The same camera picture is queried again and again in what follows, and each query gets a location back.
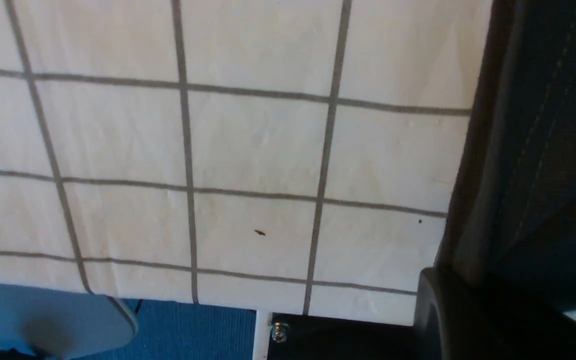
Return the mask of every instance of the metal screw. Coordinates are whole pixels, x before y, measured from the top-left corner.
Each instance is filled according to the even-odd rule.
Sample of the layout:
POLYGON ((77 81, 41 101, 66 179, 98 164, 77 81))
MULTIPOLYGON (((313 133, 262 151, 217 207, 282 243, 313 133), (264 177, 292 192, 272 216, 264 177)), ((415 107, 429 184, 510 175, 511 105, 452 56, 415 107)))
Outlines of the metal screw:
POLYGON ((290 326, 287 323, 276 322, 270 326, 270 339, 277 344, 285 343, 288 340, 290 326))

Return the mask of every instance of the blue carpet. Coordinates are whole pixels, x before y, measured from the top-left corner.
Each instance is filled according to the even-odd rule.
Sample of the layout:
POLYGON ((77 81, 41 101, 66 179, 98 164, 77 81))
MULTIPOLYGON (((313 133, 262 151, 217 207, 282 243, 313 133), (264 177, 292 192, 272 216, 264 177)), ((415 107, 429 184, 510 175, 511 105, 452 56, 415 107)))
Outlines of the blue carpet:
MULTIPOLYGON (((126 301, 132 309, 136 300, 126 301)), ((139 333, 126 346, 82 360, 250 360, 255 332, 251 310, 144 300, 139 333)))

